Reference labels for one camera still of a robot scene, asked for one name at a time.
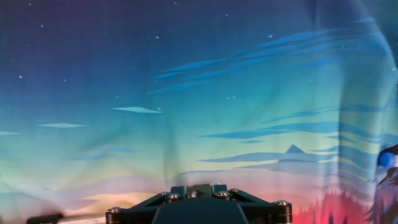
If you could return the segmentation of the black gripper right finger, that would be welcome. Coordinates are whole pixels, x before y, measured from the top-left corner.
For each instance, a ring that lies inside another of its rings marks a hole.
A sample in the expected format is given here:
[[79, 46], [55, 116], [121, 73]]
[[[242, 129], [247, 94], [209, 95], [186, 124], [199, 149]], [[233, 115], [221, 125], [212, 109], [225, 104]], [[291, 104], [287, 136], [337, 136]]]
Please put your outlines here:
[[268, 202], [237, 188], [228, 189], [220, 183], [211, 184], [211, 191], [214, 198], [237, 203], [249, 223], [292, 223], [292, 204], [286, 200]]

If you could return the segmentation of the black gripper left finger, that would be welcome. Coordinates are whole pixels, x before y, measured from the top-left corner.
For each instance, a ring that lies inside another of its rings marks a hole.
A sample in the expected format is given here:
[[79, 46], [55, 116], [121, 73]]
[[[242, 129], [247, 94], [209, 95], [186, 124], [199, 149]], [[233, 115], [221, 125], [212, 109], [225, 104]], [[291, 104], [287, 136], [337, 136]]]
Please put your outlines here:
[[131, 207], [109, 208], [105, 213], [106, 224], [152, 223], [156, 213], [164, 205], [188, 198], [187, 186], [171, 187], [169, 192], [161, 192]]

